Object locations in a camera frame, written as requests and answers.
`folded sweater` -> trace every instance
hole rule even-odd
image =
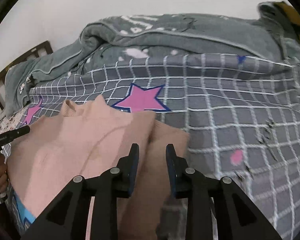
[[[137,143],[135,191],[128,201],[118,201],[119,236],[156,238],[160,207],[170,191],[165,146],[173,143],[183,155],[187,133],[156,121],[152,111],[111,108],[102,96],[83,105],[66,100],[59,115],[43,116],[30,127],[13,141],[7,165],[15,192],[34,217],[74,176],[99,176]]]

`human hand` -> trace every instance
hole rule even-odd
[[[6,164],[4,160],[4,155],[0,154],[0,193],[5,192],[8,187],[8,176],[6,174]]]

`gray plaid bed sheet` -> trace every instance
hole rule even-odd
[[[295,68],[229,54],[118,61],[32,88],[30,107],[40,97],[44,105],[32,122],[57,115],[66,99],[83,104],[102,94],[112,105],[128,95],[131,83],[164,85],[158,99],[171,111],[158,113],[157,119],[190,134],[189,166],[209,177],[233,178],[281,237],[293,239],[300,231],[300,85]],[[269,139],[260,143],[269,122],[274,123]],[[243,151],[238,166],[230,161],[236,149]],[[9,145],[4,152],[10,154]],[[184,238],[186,208],[184,201],[167,200],[159,236]]]

